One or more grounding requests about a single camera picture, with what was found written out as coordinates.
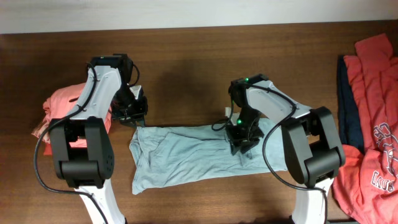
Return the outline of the light grey-blue t-shirt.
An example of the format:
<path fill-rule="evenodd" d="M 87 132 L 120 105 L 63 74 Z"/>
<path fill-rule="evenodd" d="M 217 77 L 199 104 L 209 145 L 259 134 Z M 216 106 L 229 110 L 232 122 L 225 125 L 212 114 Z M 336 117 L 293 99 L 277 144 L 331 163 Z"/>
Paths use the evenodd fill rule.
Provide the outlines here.
<path fill-rule="evenodd" d="M 136 165 L 132 193 L 199 180 L 285 171 L 282 134 L 275 130 L 245 154 L 231 154 L 225 130 L 211 126 L 138 127 L 129 144 Z"/>

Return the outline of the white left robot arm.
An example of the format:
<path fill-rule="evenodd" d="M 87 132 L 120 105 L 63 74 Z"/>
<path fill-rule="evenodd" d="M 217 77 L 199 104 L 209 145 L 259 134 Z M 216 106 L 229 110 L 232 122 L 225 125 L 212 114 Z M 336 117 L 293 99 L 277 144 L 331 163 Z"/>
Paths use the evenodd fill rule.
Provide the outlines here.
<path fill-rule="evenodd" d="M 75 106 L 50 122 L 55 173 L 69 186 L 67 194 L 81 197 L 93 223 L 126 223 L 111 184 L 115 161 L 105 121 L 111 115 L 125 126 L 144 126 L 147 98 L 130 82 L 137 67 L 126 54 L 94 57 L 87 69 Z"/>

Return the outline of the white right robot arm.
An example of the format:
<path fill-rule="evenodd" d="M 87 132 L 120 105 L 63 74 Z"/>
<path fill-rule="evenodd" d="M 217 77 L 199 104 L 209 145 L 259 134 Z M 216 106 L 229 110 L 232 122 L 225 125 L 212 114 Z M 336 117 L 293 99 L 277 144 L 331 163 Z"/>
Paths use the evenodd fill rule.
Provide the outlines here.
<path fill-rule="evenodd" d="M 275 170 L 271 174 L 296 191 L 289 221 L 327 223 L 328 192 L 346 160 L 331 111 L 293 100 L 263 74 L 233 80 L 228 95 L 232 106 L 241 109 L 237 117 L 229 111 L 223 126 L 231 153 L 244 154 L 260 144 L 264 162 L 270 168 L 267 142 L 279 129 L 287 170 L 295 183 L 287 182 Z"/>

